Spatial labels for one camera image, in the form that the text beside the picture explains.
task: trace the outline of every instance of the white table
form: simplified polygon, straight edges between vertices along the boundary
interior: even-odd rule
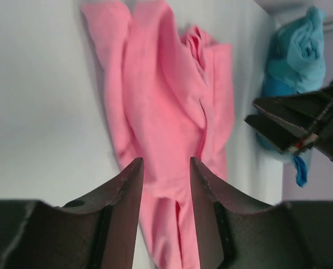
[[[0,0],[0,198],[63,205],[119,171],[101,103],[102,71],[79,11],[85,2]],[[263,201],[280,201],[282,164],[260,150],[243,122],[259,94],[276,23],[252,0],[169,3],[181,29],[198,24],[234,45],[229,180]],[[148,266],[138,231],[134,268]]]

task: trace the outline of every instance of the fabric fold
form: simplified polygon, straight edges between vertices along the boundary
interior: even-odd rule
[[[311,7],[305,17],[283,26],[276,34],[277,48],[267,66],[273,78],[294,94],[319,90],[325,77],[323,10]]]
[[[233,125],[232,50],[200,28],[179,37],[165,1],[83,7],[105,71],[105,106],[120,168],[143,157],[140,224],[160,269],[200,268],[189,161],[226,179]]]

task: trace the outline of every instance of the white wall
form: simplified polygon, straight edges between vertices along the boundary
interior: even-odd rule
[[[88,0],[0,0],[0,198],[62,206],[117,175]],[[154,268],[140,229],[133,268]]]
[[[333,78],[333,32],[325,34],[325,60],[327,85]],[[319,151],[314,151],[309,182],[304,188],[296,185],[291,165],[285,165],[283,175],[284,200],[333,200],[333,163]]]
[[[280,24],[295,20],[307,12],[309,6],[323,9],[327,17],[333,16],[333,0],[255,0]]]

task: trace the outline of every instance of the gray wall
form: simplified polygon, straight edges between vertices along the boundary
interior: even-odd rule
[[[255,0],[281,25],[304,16],[309,6],[323,9],[327,17],[333,16],[333,0]]]
[[[333,78],[333,32],[325,34],[325,60],[327,73],[325,85]],[[318,151],[313,153],[308,184],[297,186],[295,171],[285,165],[283,174],[284,200],[333,200],[333,163]]]

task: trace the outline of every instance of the pink towel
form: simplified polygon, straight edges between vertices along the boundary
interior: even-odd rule
[[[200,267],[190,157],[226,178],[233,125],[231,46],[198,27],[180,39],[164,1],[83,7],[105,71],[105,106],[120,168],[145,162],[140,223],[160,269]]]

